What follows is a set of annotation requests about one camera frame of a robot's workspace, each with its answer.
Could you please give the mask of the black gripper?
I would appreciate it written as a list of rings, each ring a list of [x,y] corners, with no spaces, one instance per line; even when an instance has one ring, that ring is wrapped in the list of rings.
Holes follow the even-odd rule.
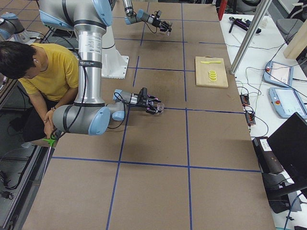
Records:
[[[149,102],[158,102],[159,99],[153,95],[139,95],[137,99],[136,105],[138,107],[146,107],[146,112],[149,114],[157,114],[159,113],[159,110],[157,107],[149,105],[148,106],[148,101]]]
[[[170,33],[172,31],[171,22],[161,21],[159,18],[153,18],[151,25],[159,28],[160,32]]]

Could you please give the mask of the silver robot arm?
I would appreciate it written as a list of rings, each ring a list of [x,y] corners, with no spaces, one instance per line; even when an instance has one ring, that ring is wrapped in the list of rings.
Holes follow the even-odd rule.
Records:
[[[160,19],[162,14],[160,10],[152,14],[149,14],[143,9],[139,9],[138,12],[135,12],[131,0],[123,0],[123,6],[126,14],[125,23],[127,25],[144,22],[158,28],[160,32],[167,32],[169,34],[172,31],[172,23]]]
[[[159,100],[142,88],[139,93],[115,90],[114,104],[101,97],[103,39],[112,25],[112,10],[107,0],[42,0],[40,18],[44,25],[74,31],[78,39],[79,94],[72,105],[60,106],[53,115],[55,127],[66,133],[101,135],[109,120],[125,119],[126,106],[144,107],[157,114]]]

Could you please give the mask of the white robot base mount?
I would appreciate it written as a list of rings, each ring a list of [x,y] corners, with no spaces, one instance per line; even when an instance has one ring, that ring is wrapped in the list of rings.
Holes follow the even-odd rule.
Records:
[[[102,74],[103,78],[124,79],[129,56],[122,56],[116,49],[112,26],[106,28],[102,37]]]

